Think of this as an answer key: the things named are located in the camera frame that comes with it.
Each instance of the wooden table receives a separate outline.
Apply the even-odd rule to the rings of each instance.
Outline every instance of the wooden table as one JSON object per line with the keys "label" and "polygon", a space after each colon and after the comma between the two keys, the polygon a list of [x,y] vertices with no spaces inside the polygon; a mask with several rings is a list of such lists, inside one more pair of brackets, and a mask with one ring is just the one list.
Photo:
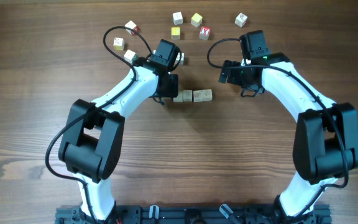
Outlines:
{"label": "wooden table", "polygon": [[[180,88],[211,88],[214,98],[138,107],[111,176],[118,204],[272,203],[287,187],[296,124],[272,94],[241,98],[238,86],[218,82],[206,52],[219,39],[264,30],[272,52],[284,52],[316,89],[358,111],[358,1],[65,2],[0,1],[0,223],[52,223],[57,207],[81,202],[77,183],[45,168],[45,150],[75,100],[97,98],[127,75],[102,37],[129,20],[155,49],[170,40],[172,13],[181,11]],[[190,24],[195,12],[211,28],[209,40]],[[234,24],[240,12],[249,16],[243,28]],[[109,45],[114,37],[147,55],[138,37],[118,30]],[[212,58],[241,61],[240,46],[221,44]],[[67,174],[57,147],[51,160]],[[345,189],[329,189],[319,202],[331,205],[334,223],[358,223],[358,169]]]}

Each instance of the wooden surface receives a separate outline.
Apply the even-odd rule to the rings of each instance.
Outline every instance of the wooden surface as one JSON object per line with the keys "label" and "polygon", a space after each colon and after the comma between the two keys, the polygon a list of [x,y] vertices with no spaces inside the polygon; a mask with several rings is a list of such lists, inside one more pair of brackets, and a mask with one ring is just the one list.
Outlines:
{"label": "wooden surface", "polygon": [[[77,183],[45,168],[45,150],[75,100],[103,95],[128,73],[102,36],[129,20],[153,50],[170,39],[172,13],[181,11],[180,88],[211,88],[214,98],[139,106],[125,124],[111,176],[118,204],[271,203],[289,184],[296,124],[270,93],[243,99],[238,86],[218,83],[206,52],[219,39],[263,29],[272,52],[284,52],[316,89],[358,110],[358,1],[7,2],[0,5],[0,223],[52,223],[57,207],[81,202]],[[208,41],[190,24],[195,12],[211,28]],[[234,24],[240,12],[249,16],[243,28]],[[118,30],[110,45],[114,37],[147,55],[137,37]],[[218,64],[241,60],[238,43],[212,55]],[[66,173],[57,147],[51,157]],[[358,169],[348,187],[328,190],[319,202],[331,205],[335,223],[358,223]]]}

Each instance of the yellow block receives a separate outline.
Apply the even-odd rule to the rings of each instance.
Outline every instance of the yellow block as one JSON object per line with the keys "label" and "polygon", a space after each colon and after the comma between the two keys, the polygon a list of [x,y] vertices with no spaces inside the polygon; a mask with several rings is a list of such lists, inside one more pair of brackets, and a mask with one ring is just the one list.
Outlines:
{"label": "yellow block", "polygon": [[202,16],[200,16],[198,13],[194,14],[194,16],[191,18],[191,20],[194,20],[195,22],[199,22],[203,19]]}
{"label": "yellow block", "polygon": [[180,27],[172,27],[172,35],[180,35]]}

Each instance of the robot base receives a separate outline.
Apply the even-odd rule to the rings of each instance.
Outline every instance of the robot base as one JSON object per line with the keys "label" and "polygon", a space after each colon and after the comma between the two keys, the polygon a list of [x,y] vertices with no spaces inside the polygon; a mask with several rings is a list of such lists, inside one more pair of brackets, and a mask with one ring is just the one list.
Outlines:
{"label": "robot base", "polygon": [[[273,205],[246,205],[231,207],[233,215],[243,224],[278,224],[274,220]],[[158,219],[149,218],[149,207],[125,206],[116,207],[115,218],[106,220],[105,224],[233,224],[219,211],[219,207],[161,207]],[[80,207],[58,208],[55,224],[93,224]],[[315,205],[313,213],[298,224],[332,223],[329,205]]]}

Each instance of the cube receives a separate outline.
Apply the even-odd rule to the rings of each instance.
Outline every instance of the cube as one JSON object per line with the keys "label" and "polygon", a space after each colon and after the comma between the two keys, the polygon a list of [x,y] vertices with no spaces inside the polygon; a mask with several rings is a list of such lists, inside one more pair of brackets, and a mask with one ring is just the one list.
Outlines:
{"label": "cube", "polygon": [[181,12],[173,13],[172,16],[174,25],[179,25],[183,23],[183,17],[181,16]]}
{"label": "cube", "polygon": [[193,90],[183,90],[183,102],[193,101]]}
{"label": "cube", "polygon": [[203,101],[212,100],[212,90],[203,90]]}
{"label": "cube", "polygon": [[[139,32],[139,27],[132,21],[129,21],[127,24],[125,24],[125,27],[128,27],[136,32]],[[129,29],[127,29],[126,31],[128,31],[128,33],[130,33],[131,35],[136,35],[133,31]]]}
{"label": "cube", "polygon": [[194,102],[202,102],[203,101],[203,91],[196,90],[193,91]]}
{"label": "cube", "polygon": [[116,50],[124,50],[125,42],[123,38],[116,37],[114,38],[114,49]]}
{"label": "cube", "polygon": [[[178,54],[177,59],[175,60],[175,64],[178,63],[179,58],[180,58],[180,54]],[[185,53],[182,52],[182,53],[181,53],[181,59],[180,59],[179,64],[180,64],[180,65],[183,65],[184,63],[185,63]]]}
{"label": "cube", "polygon": [[237,17],[236,17],[236,21],[234,21],[235,24],[237,24],[239,27],[242,27],[246,22],[247,22],[247,16],[244,15],[243,13],[240,13]]}
{"label": "cube", "polygon": [[180,27],[172,27],[171,35],[172,40],[180,40]]}
{"label": "cube", "polygon": [[135,52],[127,50],[127,52],[124,54],[124,59],[129,63],[133,63],[137,59],[137,55]]}
{"label": "cube", "polygon": [[203,17],[200,16],[198,13],[194,14],[194,16],[191,18],[191,25],[195,27],[199,27],[202,22],[203,22]]}
{"label": "cube", "polygon": [[200,30],[200,39],[201,40],[208,40],[209,34],[211,33],[211,29],[209,27],[201,27]]}
{"label": "cube", "polygon": [[173,99],[174,102],[183,102],[183,91],[178,92],[178,96]]}

